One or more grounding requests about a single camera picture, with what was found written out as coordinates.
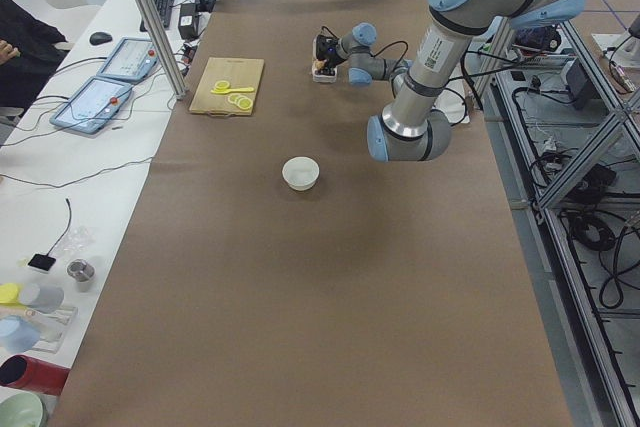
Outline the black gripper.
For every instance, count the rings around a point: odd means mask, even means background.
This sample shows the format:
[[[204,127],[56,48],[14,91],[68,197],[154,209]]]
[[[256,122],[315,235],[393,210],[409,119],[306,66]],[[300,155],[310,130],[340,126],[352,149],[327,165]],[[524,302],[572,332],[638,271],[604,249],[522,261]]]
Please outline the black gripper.
[[[335,75],[335,67],[346,61],[346,53],[343,51],[339,39],[325,39],[322,45],[323,60],[326,67],[320,69],[321,75]]]

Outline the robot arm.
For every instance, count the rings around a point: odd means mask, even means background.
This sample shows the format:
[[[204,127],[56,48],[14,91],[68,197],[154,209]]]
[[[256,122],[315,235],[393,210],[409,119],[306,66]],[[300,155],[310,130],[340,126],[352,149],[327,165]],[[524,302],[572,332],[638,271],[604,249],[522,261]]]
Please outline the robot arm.
[[[352,85],[374,80],[391,83],[395,93],[367,124],[367,144],[380,162],[426,161],[441,155],[451,139],[451,124],[434,103],[449,82],[471,40],[496,17],[516,29],[557,24],[577,16],[586,0],[428,0],[432,23],[413,62],[372,54],[373,25],[360,23],[342,37],[319,35],[314,41],[314,72],[348,65]]]

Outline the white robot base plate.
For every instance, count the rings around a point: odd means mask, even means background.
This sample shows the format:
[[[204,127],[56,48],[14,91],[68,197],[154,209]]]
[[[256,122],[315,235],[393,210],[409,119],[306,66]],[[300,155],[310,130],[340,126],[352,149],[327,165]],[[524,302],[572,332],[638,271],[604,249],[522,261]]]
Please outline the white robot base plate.
[[[434,108],[445,114],[451,126],[469,123],[469,111],[463,90],[445,87],[437,97]]]

